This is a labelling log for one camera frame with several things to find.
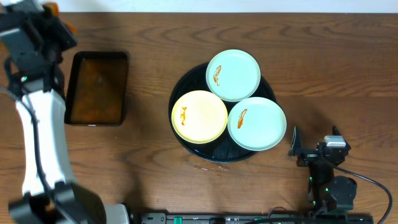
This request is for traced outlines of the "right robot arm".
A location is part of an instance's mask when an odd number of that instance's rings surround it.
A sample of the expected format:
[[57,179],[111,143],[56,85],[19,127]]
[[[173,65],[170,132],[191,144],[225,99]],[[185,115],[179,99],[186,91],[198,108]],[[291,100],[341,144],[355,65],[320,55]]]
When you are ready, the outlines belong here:
[[335,175],[334,168],[345,161],[351,146],[337,127],[325,136],[315,149],[302,145],[298,127],[294,127],[289,156],[297,158],[297,166],[308,167],[308,200],[313,203],[312,217],[328,213],[346,213],[354,208],[357,183],[352,178]]

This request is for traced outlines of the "light blue plate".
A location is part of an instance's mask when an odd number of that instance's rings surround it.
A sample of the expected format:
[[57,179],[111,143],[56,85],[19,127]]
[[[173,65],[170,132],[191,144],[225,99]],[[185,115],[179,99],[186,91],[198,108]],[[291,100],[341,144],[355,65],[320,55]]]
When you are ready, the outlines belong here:
[[212,93],[228,102],[250,97],[258,88],[261,70],[249,53],[229,49],[216,54],[206,68],[205,80]]
[[228,115],[228,132],[233,141],[250,151],[264,151],[277,145],[287,129],[282,108],[272,100],[250,97],[233,106]]

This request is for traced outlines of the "orange green sponge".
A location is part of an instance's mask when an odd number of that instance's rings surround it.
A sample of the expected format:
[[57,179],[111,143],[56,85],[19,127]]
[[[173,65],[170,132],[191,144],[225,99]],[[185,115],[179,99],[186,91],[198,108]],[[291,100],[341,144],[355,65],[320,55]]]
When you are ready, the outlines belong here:
[[[43,6],[47,7],[50,9],[51,13],[55,16],[55,17],[60,17],[60,11],[58,8],[58,4],[55,2],[46,2],[43,4]],[[76,34],[76,29],[67,22],[63,22],[67,28],[69,28],[69,30],[73,33]]]

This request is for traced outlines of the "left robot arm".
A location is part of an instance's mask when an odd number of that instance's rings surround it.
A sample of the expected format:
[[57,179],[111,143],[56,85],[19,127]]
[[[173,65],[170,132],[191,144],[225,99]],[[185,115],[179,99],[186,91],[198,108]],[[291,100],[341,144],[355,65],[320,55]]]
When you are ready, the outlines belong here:
[[76,46],[55,3],[1,2],[1,41],[9,52],[4,91],[16,103],[25,145],[22,198],[9,204],[16,223],[131,223],[124,204],[106,205],[76,181],[68,155],[62,53]]

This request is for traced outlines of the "yellow plate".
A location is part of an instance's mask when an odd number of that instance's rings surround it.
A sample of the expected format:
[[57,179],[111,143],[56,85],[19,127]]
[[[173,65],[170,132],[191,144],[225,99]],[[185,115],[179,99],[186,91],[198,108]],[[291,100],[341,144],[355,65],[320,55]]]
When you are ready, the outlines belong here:
[[194,144],[206,144],[220,137],[228,123],[228,111],[215,94],[190,91],[173,105],[172,127],[179,137]]

